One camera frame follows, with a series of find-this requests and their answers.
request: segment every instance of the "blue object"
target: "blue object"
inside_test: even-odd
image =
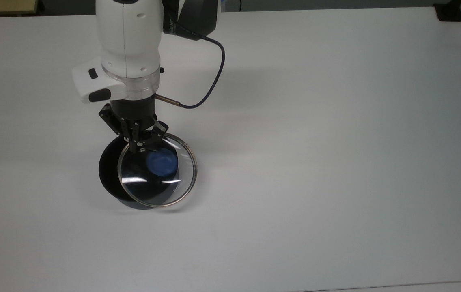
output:
[[[146,166],[152,174],[167,177],[177,173],[178,158],[171,150],[160,148],[147,155]]]

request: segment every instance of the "table surface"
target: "table surface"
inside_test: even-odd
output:
[[[352,289],[347,292],[461,292],[461,283]]]
[[[288,292],[461,281],[461,23],[433,8],[224,13],[214,93],[157,114],[199,163],[181,205],[125,207],[114,134],[71,68],[95,17],[0,18],[0,290]],[[164,35],[195,103],[216,46]]]
[[[0,0],[0,14],[36,13],[37,0]]]

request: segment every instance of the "metal rim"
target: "metal rim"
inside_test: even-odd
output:
[[[128,189],[126,188],[126,186],[121,182],[122,181],[122,174],[121,174],[121,165],[123,163],[123,158],[124,158],[124,155],[126,154],[126,152],[128,151],[128,149],[130,148],[129,144],[127,144],[123,151],[121,152],[121,155],[119,156],[119,162],[117,163],[117,176],[119,176],[119,182],[121,182],[121,185],[123,187],[123,189],[125,190],[125,192],[130,196],[132,197],[137,203],[140,203],[142,205],[145,205],[147,207],[152,207],[152,208],[160,208],[160,207],[167,207],[167,206],[171,206],[171,205],[174,205],[180,201],[182,201],[182,199],[185,198],[185,196],[187,196],[187,194],[189,194],[189,192],[191,191],[191,189],[193,188],[193,186],[195,185],[195,182],[196,182],[196,176],[198,174],[198,167],[197,167],[197,164],[196,164],[196,157],[193,153],[193,151],[191,151],[191,148],[189,148],[189,146],[187,146],[187,144],[180,138],[178,138],[177,136],[175,135],[172,135],[172,134],[169,134],[169,133],[166,133],[164,135],[164,138],[171,138],[173,140],[175,140],[176,142],[178,142],[180,145],[182,145],[184,147],[184,149],[187,151],[187,153],[189,154],[189,156],[191,157],[191,159],[193,160],[193,179],[191,180],[191,183],[189,185],[189,187],[187,188],[187,190],[184,192],[184,194],[182,194],[179,198],[177,198],[176,200],[174,201],[171,201],[169,203],[165,203],[165,204],[160,204],[160,205],[155,205],[155,204],[150,204],[150,203],[145,203],[145,202],[142,202],[140,200],[138,200],[137,198],[135,198],[129,191]]]

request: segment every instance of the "cable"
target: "cable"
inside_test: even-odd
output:
[[[199,107],[200,105],[202,105],[206,100],[207,98],[211,95],[212,93],[212,90],[214,89],[214,87],[216,86],[216,83],[218,83],[218,79],[220,79],[220,75],[222,73],[222,70],[223,70],[223,64],[225,64],[225,49],[223,48],[223,45],[220,44],[218,41],[216,41],[215,39],[211,39],[210,37],[206,37],[205,35],[200,35],[198,33],[195,33],[193,31],[190,31],[188,28],[184,27],[182,24],[179,24],[177,22],[177,20],[175,20],[175,18],[171,17],[171,9],[166,6],[164,0],[162,0],[162,5],[164,6],[164,10],[167,12],[168,16],[169,16],[169,19],[174,23],[176,24],[181,30],[185,31],[186,33],[188,34],[191,34],[193,35],[194,37],[197,37],[199,39],[203,39],[204,41],[208,41],[210,43],[213,43],[215,44],[216,46],[218,46],[221,51],[222,51],[222,62],[220,64],[220,69],[218,70],[218,73],[216,74],[216,78],[214,78],[214,82],[212,83],[211,85],[211,88],[209,89],[209,91],[207,91],[207,94],[205,94],[205,96],[201,99],[201,101],[199,101],[199,103],[195,104],[195,105],[184,105],[182,103],[180,103],[178,106],[179,107],[183,107],[184,109],[195,109],[197,107]]]

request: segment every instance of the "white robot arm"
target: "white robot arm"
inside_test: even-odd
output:
[[[216,28],[220,10],[220,0],[96,1],[101,55],[73,68],[73,82],[83,102],[110,102],[99,116],[129,142],[132,152],[138,144],[159,141],[168,129],[157,121],[156,99],[194,108],[214,88],[223,68],[224,50],[220,43],[206,36]],[[163,72],[158,52],[162,32],[211,41],[222,50],[220,71],[197,105],[185,106],[156,94]]]
[[[100,58],[73,69],[73,81],[85,103],[141,100],[160,85],[162,31],[177,34],[175,22],[206,36],[215,28],[220,0],[97,0]],[[181,37],[197,39],[184,31]]]

